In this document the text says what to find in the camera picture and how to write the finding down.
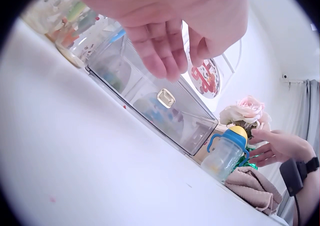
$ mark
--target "decorative plate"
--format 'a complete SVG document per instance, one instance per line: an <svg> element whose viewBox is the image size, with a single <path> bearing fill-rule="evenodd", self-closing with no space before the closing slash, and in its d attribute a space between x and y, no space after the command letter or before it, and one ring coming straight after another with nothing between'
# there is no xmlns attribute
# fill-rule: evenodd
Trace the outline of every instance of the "decorative plate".
<svg viewBox="0 0 320 226"><path fill-rule="evenodd" d="M220 91L220 75L213 59L204 60L200 67L194 67L191 63L190 48L186 49L188 60L188 74L193 85L204 97L212 99Z"/></svg>

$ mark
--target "gray curtain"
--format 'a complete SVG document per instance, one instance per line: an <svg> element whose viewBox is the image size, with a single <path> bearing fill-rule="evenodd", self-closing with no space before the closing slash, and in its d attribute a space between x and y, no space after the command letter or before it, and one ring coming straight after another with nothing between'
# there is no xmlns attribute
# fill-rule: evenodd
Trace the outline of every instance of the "gray curtain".
<svg viewBox="0 0 320 226"><path fill-rule="evenodd" d="M316 80L306 80L304 94L302 97L301 117L299 119L298 136L307 140L319 158L320 147L320 91L319 82ZM286 192L283 195L283 201L279 206L277 215L287 221L289 225L293 223L294 200Z"/></svg>

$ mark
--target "red stain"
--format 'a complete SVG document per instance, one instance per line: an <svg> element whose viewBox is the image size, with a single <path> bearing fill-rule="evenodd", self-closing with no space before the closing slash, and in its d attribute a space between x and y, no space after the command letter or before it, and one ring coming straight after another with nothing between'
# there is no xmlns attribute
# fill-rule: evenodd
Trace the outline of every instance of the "red stain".
<svg viewBox="0 0 320 226"><path fill-rule="evenodd" d="M50 197L50 202L51 203L55 203L56 202L56 199L54 197Z"/></svg>

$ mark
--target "curtain rod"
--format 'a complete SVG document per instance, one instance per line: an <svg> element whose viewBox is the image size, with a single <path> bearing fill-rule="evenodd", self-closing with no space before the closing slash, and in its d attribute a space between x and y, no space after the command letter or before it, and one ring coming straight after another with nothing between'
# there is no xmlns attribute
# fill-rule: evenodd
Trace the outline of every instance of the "curtain rod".
<svg viewBox="0 0 320 226"><path fill-rule="evenodd" d="M280 79L281 82L283 83L294 83L294 84L298 84L298 83L303 83L304 81L303 80L286 80L286 79L283 79L281 78Z"/></svg>

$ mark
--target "folded towel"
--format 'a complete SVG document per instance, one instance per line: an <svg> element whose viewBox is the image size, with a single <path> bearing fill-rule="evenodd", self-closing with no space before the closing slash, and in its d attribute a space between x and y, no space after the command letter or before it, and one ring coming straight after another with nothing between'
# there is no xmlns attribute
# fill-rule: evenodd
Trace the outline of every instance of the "folded towel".
<svg viewBox="0 0 320 226"><path fill-rule="evenodd" d="M266 215L275 213L282 201L275 186L252 167L236 168L225 186Z"/></svg>

